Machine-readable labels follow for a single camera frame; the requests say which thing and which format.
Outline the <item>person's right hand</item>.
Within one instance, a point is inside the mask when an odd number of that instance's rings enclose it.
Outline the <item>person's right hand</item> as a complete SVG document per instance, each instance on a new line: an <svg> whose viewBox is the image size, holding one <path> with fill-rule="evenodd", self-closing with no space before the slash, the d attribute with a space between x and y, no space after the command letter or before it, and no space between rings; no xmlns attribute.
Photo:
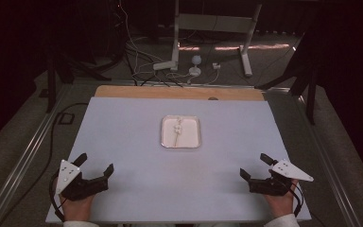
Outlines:
<svg viewBox="0 0 363 227"><path fill-rule="evenodd" d="M270 208L271 214L275 218L280 218L293 213L294 191L297 183L298 180L293 179L290 191L283 196L264 196Z"/></svg>

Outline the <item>wooden table board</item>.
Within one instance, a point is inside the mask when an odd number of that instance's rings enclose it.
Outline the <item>wooden table board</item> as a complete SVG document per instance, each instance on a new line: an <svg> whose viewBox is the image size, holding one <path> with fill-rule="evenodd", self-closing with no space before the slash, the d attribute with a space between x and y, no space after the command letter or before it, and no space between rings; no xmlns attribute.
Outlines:
<svg viewBox="0 0 363 227"><path fill-rule="evenodd" d="M96 89L95 96L199 100L265 100L260 90L251 88L182 88L101 85Z"/></svg>

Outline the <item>white power strip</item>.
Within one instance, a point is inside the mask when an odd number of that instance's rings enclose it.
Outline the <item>white power strip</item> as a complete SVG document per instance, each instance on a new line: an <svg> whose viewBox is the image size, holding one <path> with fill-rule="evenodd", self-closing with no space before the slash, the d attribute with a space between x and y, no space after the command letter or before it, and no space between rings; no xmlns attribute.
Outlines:
<svg viewBox="0 0 363 227"><path fill-rule="evenodd" d="M153 70L159 71L159 70L164 70L164 69L170 69L170 68L176 67L176 65L177 64L175 61L164 61L164 62L154 63Z"/></svg>

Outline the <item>person's left hand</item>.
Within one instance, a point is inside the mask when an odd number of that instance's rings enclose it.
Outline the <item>person's left hand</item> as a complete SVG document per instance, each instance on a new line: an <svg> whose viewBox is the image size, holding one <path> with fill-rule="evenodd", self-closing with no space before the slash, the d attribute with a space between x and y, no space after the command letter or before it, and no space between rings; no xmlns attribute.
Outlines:
<svg viewBox="0 0 363 227"><path fill-rule="evenodd" d="M66 221L88 221L94 196L87 197L80 201L70 201L60 196L60 203Z"/></svg>

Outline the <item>round white device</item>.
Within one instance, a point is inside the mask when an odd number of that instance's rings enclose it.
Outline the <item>round white device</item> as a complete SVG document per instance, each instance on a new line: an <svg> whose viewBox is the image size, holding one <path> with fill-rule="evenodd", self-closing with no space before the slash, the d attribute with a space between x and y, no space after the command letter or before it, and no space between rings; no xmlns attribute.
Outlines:
<svg viewBox="0 0 363 227"><path fill-rule="evenodd" d="M194 64L193 67L189 69L189 74L191 76L199 76L201 74L201 70L199 69L199 65L201 64L201 56L196 55L192 58L192 63Z"/></svg>

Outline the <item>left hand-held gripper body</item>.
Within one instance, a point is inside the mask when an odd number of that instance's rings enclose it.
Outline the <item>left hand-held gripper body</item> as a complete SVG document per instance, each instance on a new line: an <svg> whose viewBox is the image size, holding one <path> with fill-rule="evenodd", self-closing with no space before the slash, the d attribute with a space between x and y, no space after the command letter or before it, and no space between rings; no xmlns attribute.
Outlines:
<svg viewBox="0 0 363 227"><path fill-rule="evenodd" d="M70 201L80 201L102 191L108 190L109 170L103 175L91 180L82 177L80 166L83 161L70 163L62 160L60 162L59 176L55 192Z"/></svg>

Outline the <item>white square tray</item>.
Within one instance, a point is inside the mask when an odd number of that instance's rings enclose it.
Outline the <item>white square tray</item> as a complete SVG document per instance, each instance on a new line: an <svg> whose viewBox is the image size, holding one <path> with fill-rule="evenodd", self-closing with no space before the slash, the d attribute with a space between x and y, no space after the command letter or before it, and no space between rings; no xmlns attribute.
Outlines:
<svg viewBox="0 0 363 227"><path fill-rule="evenodd" d="M201 144L199 119L191 115L165 116L161 144L165 148L198 148Z"/></svg>

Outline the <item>metal floor rail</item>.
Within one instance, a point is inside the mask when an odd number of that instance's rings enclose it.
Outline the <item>metal floor rail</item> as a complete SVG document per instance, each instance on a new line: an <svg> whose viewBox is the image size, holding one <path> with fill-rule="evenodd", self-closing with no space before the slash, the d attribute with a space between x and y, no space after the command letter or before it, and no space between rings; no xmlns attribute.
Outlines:
<svg viewBox="0 0 363 227"><path fill-rule="evenodd" d="M271 89L264 97L272 110L290 161L314 177L300 182L310 219L302 227L363 227L300 96Z"/></svg>
<svg viewBox="0 0 363 227"><path fill-rule="evenodd" d="M59 103L70 89L69 84L60 87L51 111L46 109L45 99L32 96L0 131L0 219L33 162Z"/></svg>

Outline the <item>black tripod stand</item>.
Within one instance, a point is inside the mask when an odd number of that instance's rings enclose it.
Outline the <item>black tripod stand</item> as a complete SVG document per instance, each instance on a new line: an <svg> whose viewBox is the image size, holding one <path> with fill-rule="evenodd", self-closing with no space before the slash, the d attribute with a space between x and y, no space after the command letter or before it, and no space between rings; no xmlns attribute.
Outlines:
<svg viewBox="0 0 363 227"><path fill-rule="evenodd" d="M289 93L292 96L301 96L304 90L307 90L305 115L308 121L314 125L314 106L316 85L318 78L318 67L312 54L316 50L311 47L310 32L307 31L301 37L297 50L291 57L285 71L281 76L267 83L256 85L256 89L268 90L288 79L295 78L293 85L290 87Z"/></svg>
<svg viewBox="0 0 363 227"><path fill-rule="evenodd" d="M47 109L48 113L53 111L53 108L57 102L57 82L56 79L60 79L62 83L72 84L75 77L71 71L71 68L77 68L82 72L86 73L88 76L92 77L96 80L109 81L109 78L106 78L93 69L88 68L83 65L81 62L74 60L67 54L58 50L58 48L49 45L45 49L46 54L46 65L47 65Z"/></svg>

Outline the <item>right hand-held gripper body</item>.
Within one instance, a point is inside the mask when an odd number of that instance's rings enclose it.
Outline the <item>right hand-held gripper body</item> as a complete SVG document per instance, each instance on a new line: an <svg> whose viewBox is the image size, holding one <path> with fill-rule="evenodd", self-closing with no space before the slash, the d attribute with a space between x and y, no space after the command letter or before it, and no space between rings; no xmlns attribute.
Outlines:
<svg viewBox="0 0 363 227"><path fill-rule="evenodd" d="M287 160L269 159L266 164L272 166L270 177L264 180L249 178L252 193L270 196L284 196L292 185L292 180L313 182L314 178Z"/></svg>

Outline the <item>pale blue table sheet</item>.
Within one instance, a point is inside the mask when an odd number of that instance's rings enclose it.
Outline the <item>pale blue table sheet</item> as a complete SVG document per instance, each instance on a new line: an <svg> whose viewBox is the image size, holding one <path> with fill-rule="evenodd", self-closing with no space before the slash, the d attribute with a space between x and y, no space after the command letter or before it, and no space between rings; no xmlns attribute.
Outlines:
<svg viewBox="0 0 363 227"><path fill-rule="evenodd" d="M197 148L165 148L162 120L199 119ZM266 101L154 98L91 99L69 158L88 156L86 179L114 166L108 190L95 196L98 223L201 223L268 220L265 199L240 177L268 177L261 154L288 154Z"/></svg>

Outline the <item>black square floor frame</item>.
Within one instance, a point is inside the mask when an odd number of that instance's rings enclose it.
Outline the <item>black square floor frame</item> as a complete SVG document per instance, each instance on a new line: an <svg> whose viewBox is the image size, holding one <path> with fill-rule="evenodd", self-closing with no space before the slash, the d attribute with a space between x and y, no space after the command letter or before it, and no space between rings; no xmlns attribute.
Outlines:
<svg viewBox="0 0 363 227"><path fill-rule="evenodd" d="M72 125L75 119L73 113L62 113L59 118L59 125Z"/></svg>

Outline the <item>white metal stand frame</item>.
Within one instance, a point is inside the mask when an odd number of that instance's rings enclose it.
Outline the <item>white metal stand frame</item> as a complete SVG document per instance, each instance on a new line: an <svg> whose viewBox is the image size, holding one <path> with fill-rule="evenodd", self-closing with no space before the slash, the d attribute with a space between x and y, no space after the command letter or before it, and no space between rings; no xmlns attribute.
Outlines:
<svg viewBox="0 0 363 227"><path fill-rule="evenodd" d="M246 77L251 77L252 70L248 50L254 30L256 29L261 8L262 4L256 3L251 17L180 13L180 0L175 0L174 42L171 55L172 66L170 67L170 70L172 72L178 71L180 51L179 31L181 29L235 32L245 33L247 35L246 41L243 45L238 47L238 50L244 69L244 75Z"/></svg>

